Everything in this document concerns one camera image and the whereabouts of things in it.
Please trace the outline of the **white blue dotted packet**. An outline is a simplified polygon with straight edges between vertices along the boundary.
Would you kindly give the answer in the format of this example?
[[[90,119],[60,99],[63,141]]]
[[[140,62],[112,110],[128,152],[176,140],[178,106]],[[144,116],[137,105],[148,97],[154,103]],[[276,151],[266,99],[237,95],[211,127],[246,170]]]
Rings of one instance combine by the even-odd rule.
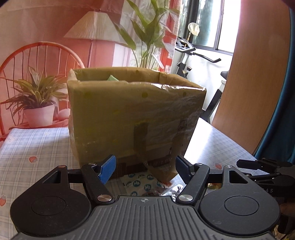
[[[128,196],[160,195],[166,186],[149,171],[126,174],[120,178]]]

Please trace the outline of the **green vegetable snack bag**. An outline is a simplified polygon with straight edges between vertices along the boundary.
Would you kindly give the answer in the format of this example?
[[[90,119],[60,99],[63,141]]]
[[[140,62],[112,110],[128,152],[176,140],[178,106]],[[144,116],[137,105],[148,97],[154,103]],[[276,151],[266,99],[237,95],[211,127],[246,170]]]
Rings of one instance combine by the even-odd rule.
[[[116,77],[114,77],[113,75],[110,75],[107,79],[107,81],[119,81]]]

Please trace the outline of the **gold fish tofu packet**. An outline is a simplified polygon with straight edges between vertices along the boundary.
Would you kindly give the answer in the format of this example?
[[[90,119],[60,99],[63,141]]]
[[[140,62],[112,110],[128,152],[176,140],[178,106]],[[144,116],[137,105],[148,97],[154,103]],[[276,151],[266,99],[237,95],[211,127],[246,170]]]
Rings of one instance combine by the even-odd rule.
[[[209,184],[207,184],[207,188],[213,189],[213,190],[220,189],[221,187],[222,187],[222,183],[209,183]]]

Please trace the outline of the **small red candy wrapper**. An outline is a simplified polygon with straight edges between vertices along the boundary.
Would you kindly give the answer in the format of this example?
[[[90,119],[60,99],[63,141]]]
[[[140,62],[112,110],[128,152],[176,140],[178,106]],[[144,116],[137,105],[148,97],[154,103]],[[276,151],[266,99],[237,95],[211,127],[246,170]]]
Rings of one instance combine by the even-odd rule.
[[[171,182],[163,183],[166,188],[170,188],[172,186]]]

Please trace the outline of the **teal curtain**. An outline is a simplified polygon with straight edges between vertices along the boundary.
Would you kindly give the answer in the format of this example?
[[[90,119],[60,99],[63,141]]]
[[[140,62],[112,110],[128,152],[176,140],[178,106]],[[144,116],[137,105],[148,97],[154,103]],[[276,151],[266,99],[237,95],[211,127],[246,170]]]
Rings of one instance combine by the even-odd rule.
[[[272,159],[294,164],[294,10],[289,9],[291,36],[289,58],[279,100],[261,143],[256,159]]]

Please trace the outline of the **plaid strawberry bed sheet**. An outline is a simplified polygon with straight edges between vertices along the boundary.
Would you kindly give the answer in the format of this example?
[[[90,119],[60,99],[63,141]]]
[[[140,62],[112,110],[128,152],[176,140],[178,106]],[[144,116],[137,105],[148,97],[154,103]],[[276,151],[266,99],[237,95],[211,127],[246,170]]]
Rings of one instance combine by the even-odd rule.
[[[212,169],[235,165],[239,159],[254,160],[244,148],[200,119],[185,152],[192,164]],[[1,239],[17,231],[10,218],[13,201],[58,165],[77,169],[67,128],[13,129],[1,142]]]

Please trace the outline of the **wooden door panel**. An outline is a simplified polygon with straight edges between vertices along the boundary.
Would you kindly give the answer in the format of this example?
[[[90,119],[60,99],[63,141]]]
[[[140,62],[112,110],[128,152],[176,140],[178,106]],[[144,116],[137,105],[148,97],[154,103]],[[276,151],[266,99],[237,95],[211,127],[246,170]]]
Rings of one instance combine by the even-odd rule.
[[[283,1],[242,1],[232,63],[213,126],[255,153],[284,83],[291,42]]]

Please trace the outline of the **black exercise bike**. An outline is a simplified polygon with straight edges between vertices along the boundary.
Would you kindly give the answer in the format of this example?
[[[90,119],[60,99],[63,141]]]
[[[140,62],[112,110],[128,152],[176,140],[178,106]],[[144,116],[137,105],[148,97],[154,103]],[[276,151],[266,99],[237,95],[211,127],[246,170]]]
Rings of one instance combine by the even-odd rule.
[[[175,50],[174,72],[206,88],[206,97],[200,117],[211,123],[225,88],[232,56],[196,49],[188,40],[180,37],[176,40]]]

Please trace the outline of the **round mirror on stand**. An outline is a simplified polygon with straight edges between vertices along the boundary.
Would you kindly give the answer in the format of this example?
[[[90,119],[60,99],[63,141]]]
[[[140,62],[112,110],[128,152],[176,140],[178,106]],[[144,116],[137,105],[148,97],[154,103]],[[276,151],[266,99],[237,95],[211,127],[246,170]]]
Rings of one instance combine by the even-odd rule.
[[[189,23],[188,24],[188,31],[189,31],[189,34],[188,34],[187,40],[190,40],[191,35],[198,36],[199,32],[200,32],[199,24]]]

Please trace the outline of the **window with dark frame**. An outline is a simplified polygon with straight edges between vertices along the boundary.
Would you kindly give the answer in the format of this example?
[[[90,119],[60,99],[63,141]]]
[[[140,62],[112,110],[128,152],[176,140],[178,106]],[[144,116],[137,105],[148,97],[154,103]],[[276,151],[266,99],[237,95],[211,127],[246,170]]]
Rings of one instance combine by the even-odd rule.
[[[190,42],[197,49],[232,55],[240,21],[241,1],[182,1],[178,36],[188,37],[188,24],[199,24],[198,36]]]

